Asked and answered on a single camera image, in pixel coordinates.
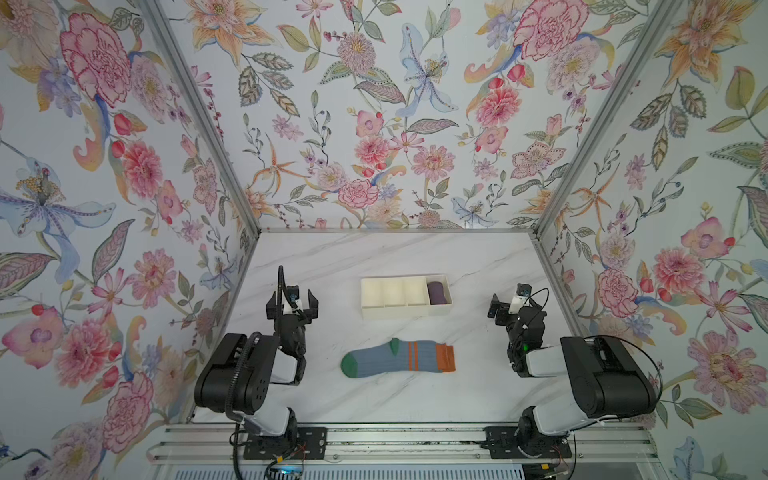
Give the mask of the blue orange green sock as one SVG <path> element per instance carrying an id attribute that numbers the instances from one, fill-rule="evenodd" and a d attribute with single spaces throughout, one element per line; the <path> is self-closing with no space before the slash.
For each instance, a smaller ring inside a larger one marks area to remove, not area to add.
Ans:
<path id="1" fill-rule="evenodd" d="M 382 345 L 345 354 L 340 368 L 353 379 L 404 371 L 452 373 L 456 371 L 456 360 L 452 345 L 392 338 Z"/>

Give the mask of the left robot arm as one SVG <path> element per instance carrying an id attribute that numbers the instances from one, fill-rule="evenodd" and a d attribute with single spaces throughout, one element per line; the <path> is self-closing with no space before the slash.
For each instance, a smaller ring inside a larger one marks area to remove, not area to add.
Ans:
<path id="1" fill-rule="evenodd" d="M 289 437 L 295 413 L 268 397 L 272 385 L 297 386 L 303 379 L 306 359 L 306 326 L 318 318 L 319 301 L 312 292 L 307 306 L 296 286 L 274 292 L 266 305 L 275 332 L 265 335 L 227 333 L 198 377 L 195 405 L 227 419 L 252 435 Z"/>

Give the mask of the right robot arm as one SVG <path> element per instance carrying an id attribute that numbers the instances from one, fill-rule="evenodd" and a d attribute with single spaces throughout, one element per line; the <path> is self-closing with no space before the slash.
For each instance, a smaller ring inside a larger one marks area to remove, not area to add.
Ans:
<path id="1" fill-rule="evenodd" d="M 520 437 L 564 437 L 603 420 L 655 410 L 661 393 L 627 350 L 628 341 L 613 335 L 564 336 L 546 346 L 547 313 L 533 300 L 535 294 L 520 284 L 512 301 L 494 294 L 488 309 L 488 317 L 507 333 L 507 358 L 518 376 L 568 383 L 566 393 L 524 410 L 517 422 Z"/>

